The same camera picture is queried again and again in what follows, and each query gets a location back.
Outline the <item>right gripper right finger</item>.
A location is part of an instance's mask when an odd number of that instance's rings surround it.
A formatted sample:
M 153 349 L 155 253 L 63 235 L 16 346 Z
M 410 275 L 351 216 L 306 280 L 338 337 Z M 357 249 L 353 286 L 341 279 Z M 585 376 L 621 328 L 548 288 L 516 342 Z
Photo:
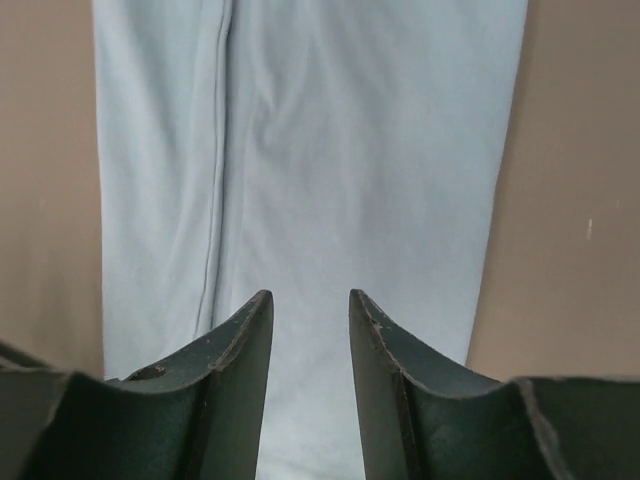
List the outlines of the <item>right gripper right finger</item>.
M 364 292 L 349 334 L 369 479 L 635 479 L 639 382 L 516 377 L 457 364 Z

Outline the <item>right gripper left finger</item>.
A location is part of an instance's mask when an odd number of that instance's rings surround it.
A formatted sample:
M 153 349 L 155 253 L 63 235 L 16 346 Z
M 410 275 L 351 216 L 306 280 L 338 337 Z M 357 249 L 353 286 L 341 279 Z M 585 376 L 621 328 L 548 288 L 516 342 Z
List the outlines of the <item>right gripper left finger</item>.
M 251 479 L 273 298 L 126 379 L 103 381 L 1 347 L 5 479 Z

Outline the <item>blue t shirt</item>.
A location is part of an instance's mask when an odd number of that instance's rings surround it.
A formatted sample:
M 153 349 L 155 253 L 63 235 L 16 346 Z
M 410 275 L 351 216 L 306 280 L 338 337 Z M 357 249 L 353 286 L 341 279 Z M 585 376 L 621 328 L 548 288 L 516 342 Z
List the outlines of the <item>blue t shirt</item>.
M 258 477 L 362 478 L 349 293 L 465 360 L 526 11 L 95 2 L 106 375 L 270 290 Z

